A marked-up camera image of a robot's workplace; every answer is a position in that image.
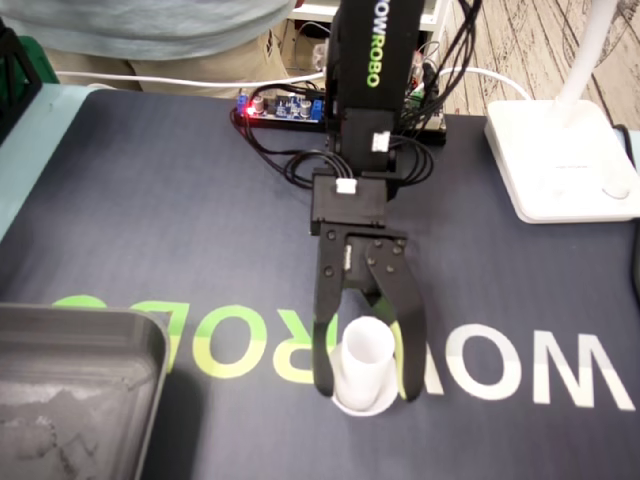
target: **robotic arm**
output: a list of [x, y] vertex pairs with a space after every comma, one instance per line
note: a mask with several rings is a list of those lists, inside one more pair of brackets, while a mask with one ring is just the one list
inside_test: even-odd
[[313, 177], [311, 232], [319, 236], [313, 371], [326, 396], [333, 394], [326, 335], [344, 288], [360, 290], [394, 328], [403, 396], [414, 400], [422, 389], [424, 306], [404, 257], [406, 235], [386, 228], [385, 210], [399, 178], [391, 132], [404, 105], [423, 8], [424, 0], [343, 0], [334, 20], [325, 116], [330, 149], [356, 178], [353, 188], [342, 189], [329, 170]]

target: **table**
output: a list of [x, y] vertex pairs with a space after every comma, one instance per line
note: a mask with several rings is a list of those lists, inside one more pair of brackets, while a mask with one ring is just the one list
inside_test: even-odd
[[[389, 212], [426, 304], [429, 393], [354, 419], [308, 383], [309, 194], [260, 162], [231, 106], [92, 93], [0, 244], [1, 301], [165, 312], [145, 479], [639, 477], [631, 224], [520, 222], [485, 120], [449, 117], [433, 177]], [[366, 311], [345, 293], [338, 338]]]

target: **metal tray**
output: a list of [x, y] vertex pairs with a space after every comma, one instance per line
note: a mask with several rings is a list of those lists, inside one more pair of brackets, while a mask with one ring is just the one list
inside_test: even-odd
[[0, 305], [0, 479], [137, 480], [167, 345], [136, 312]]

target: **wowrobo logo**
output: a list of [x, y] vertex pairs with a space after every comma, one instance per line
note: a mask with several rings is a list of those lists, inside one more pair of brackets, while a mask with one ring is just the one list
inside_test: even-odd
[[[88, 295], [76, 295], [55, 302], [56, 306], [106, 308], [105, 302]], [[190, 304], [167, 301], [145, 301], [131, 306], [142, 312], [169, 314], [168, 332], [170, 338], [169, 370], [173, 367], [178, 350], [183, 343], [182, 333], [186, 324]], [[311, 350], [311, 337], [293, 310], [278, 309], [277, 314], [285, 324], [290, 338], [280, 340], [273, 353], [273, 367], [283, 379], [292, 383], [312, 384], [310, 369], [295, 367], [291, 358], [295, 352]], [[250, 331], [249, 344], [238, 361], [218, 362], [211, 352], [211, 338], [222, 321], [244, 322]], [[327, 335], [327, 347], [333, 349], [337, 341], [338, 318], [334, 317]], [[213, 378], [232, 379], [247, 375], [260, 363], [267, 344], [267, 325], [255, 310], [241, 305], [219, 307], [207, 314], [199, 323], [192, 339], [192, 355], [196, 365], [206, 375]], [[464, 360], [464, 346], [473, 338], [485, 338], [492, 342], [500, 353], [503, 363], [502, 378], [493, 384], [483, 384], [469, 373]], [[578, 365], [568, 362], [555, 336], [548, 331], [533, 331], [533, 402], [550, 404], [549, 384], [550, 361], [560, 374], [566, 391], [576, 407], [594, 408], [593, 365], [600, 369], [611, 396], [620, 410], [635, 411], [635, 406], [627, 393], [618, 373], [609, 360], [602, 343], [595, 335], [577, 335]], [[513, 343], [500, 331], [487, 325], [467, 324], [455, 328], [449, 334], [445, 347], [445, 361], [453, 380], [470, 395], [489, 401], [504, 400], [516, 393], [522, 381], [522, 362]], [[430, 395], [445, 395], [441, 382], [442, 372], [438, 371], [427, 345], [425, 388]]]
[[367, 85], [376, 88], [380, 85], [382, 72], [382, 57], [384, 44], [387, 39], [387, 21], [389, 20], [389, 0], [379, 0], [374, 8], [373, 35], [371, 37], [371, 51], [369, 52], [369, 76]]

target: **gray shirt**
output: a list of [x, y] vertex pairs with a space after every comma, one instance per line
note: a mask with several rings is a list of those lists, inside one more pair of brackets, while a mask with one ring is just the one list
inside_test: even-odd
[[282, 21], [295, 0], [0, 0], [0, 16], [43, 46], [129, 60], [229, 50]]

